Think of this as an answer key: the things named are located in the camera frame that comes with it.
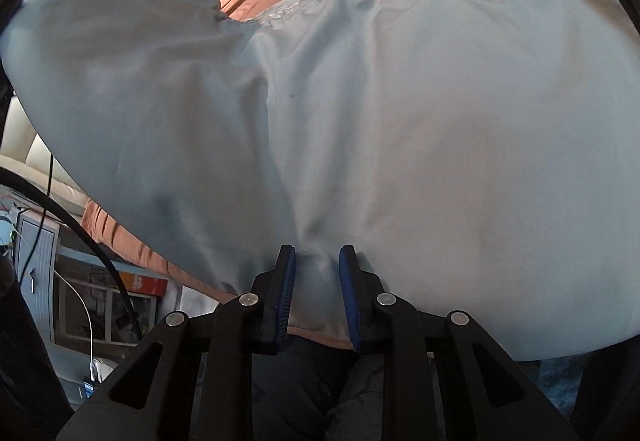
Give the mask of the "cream white jacket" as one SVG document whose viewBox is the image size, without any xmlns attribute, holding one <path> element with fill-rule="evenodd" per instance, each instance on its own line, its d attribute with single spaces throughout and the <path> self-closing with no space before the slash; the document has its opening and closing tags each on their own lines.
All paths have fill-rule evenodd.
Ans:
<svg viewBox="0 0 640 441">
<path fill-rule="evenodd" d="M 290 323 L 346 338 L 353 245 L 514 359 L 639 330 L 639 36 L 617 0 L 26 0 L 1 62 L 118 224 L 221 295 L 280 246 Z"/>
</svg>

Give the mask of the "blue patterned bed sheet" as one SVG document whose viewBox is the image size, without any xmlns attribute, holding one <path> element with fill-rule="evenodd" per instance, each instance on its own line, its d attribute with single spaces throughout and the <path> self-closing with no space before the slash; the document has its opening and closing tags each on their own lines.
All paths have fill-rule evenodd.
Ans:
<svg viewBox="0 0 640 441">
<path fill-rule="evenodd" d="M 589 354 L 518 362 L 518 367 L 535 383 L 565 417 L 573 412 L 582 374 Z"/>
</svg>

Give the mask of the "white left nightstand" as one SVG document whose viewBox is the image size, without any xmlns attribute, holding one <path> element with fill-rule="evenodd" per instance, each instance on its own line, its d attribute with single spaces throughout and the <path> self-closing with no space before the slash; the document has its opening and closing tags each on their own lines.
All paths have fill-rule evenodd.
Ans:
<svg viewBox="0 0 640 441">
<path fill-rule="evenodd" d="M 17 218 L 14 267 L 21 292 L 40 335 L 54 338 L 53 268 L 58 250 L 60 224 L 50 216 L 27 210 Z"/>
</svg>

